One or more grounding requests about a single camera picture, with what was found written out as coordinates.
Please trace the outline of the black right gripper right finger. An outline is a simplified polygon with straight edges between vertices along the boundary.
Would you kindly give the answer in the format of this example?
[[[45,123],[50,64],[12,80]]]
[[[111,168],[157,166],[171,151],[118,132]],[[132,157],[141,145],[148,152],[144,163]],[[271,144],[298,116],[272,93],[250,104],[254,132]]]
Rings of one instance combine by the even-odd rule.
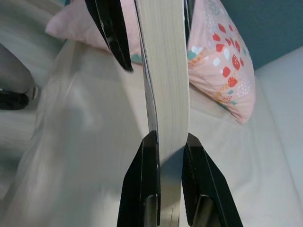
[[[182,187],[189,226],[243,225],[224,175],[192,134],[184,148]]]

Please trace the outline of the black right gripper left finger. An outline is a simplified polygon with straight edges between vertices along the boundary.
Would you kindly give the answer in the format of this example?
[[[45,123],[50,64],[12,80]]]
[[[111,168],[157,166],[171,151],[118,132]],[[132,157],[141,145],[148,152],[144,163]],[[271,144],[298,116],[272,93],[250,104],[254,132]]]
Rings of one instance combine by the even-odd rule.
[[[160,161],[156,131],[141,141],[123,180],[118,227],[160,225]]]

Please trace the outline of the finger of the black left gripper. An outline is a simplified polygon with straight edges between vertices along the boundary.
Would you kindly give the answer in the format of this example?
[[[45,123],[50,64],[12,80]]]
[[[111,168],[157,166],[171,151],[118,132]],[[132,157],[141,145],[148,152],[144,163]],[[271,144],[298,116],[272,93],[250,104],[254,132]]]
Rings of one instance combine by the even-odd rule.
[[[192,18],[194,14],[195,0],[183,0],[183,6],[184,6],[184,17],[185,17],[184,19],[185,36],[186,36],[186,41],[188,41],[191,25],[192,25]]]
[[[132,71],[127,32],[120,0],[85,0],[107,47],[125,71]]]

